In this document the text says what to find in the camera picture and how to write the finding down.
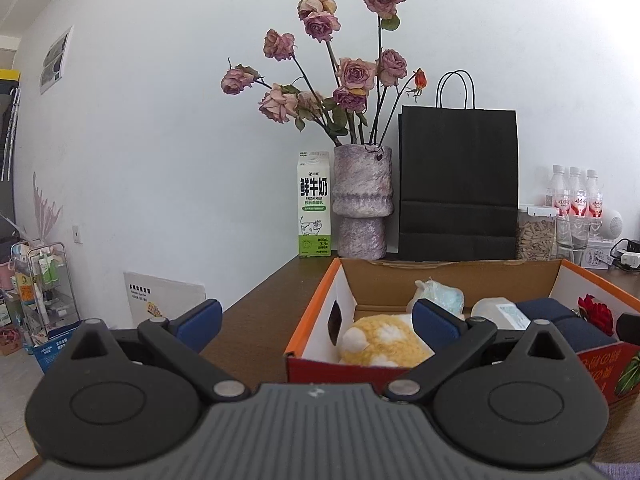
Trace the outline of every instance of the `red rose bud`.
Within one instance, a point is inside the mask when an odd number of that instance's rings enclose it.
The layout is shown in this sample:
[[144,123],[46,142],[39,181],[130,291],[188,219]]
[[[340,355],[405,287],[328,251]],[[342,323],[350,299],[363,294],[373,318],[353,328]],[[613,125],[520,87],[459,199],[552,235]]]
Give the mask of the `red rose bud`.
[[589,323],[608,336],[613,335],[613,314],[606,304],[593,301],[593,296],[587,294],[584,299],[578,298],[578,306]]
[[422,90],[427,86],[427,76],[424,75],[421,68],[415,71],[414,83],[417,90]]

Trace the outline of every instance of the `stuffed animal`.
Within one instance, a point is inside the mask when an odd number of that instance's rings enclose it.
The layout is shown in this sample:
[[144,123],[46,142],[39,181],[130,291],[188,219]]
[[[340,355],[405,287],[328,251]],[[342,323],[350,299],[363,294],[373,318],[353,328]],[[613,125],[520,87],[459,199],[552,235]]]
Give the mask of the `stuffed animal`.
[[358,366],[413,368],[433,355],[410,314],[363,317],[344,333],[338,350],[342,364]]

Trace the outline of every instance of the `purple textured vase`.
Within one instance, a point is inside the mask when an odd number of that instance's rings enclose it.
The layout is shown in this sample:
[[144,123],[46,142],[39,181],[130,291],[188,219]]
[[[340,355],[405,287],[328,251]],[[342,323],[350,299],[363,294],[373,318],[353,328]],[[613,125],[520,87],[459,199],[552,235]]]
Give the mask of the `purple textured vase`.
[[334,213],[344,217],[338,255],[379,260],[386,254],[385,216],[394,211],[391,148],[345,144],[334,148]]

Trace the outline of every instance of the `white speaker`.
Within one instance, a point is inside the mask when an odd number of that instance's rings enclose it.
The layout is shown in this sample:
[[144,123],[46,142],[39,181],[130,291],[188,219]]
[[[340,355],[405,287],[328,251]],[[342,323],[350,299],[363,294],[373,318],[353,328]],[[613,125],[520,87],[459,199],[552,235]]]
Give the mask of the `white speaker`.
[[622,234],[622,216],[615,209],[602,209],[602,227],[598,233],[602,238],[615,240]]

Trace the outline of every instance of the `bag handle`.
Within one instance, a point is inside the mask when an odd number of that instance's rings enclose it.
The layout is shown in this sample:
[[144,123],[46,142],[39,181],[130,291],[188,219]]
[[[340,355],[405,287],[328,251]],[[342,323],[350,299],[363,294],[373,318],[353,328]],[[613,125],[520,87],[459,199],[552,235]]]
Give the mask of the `bag handle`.
[[445,75],[443,75],[440,78],[440,81],[438,81],[438,87],[436,89],[436,108],[438,108],[438,100],[440,102],[440,108],[442,108],[442,91],[444,90],[444,85],[446,85],[446,83],[449,80],[449,78],[451,78],[451,76],[455,74],[462,80],[462,84],[465,86],[465,110],[466,110],[466,101],[467,101],[467,98],[468,98],[468,89],[466,87],[465,79],[460,75],[461,72],[465,73],[468,76],[469,81],[471,82],[471,100],[472,100],[471,102],[472,102],[472,106],[473,106],[474,110],[476,109],[476,86],[474,85],[474,80],[471,77],[471,74],[469,72],[467,72],[466,70],[453,70],[452,72],[447,72]]

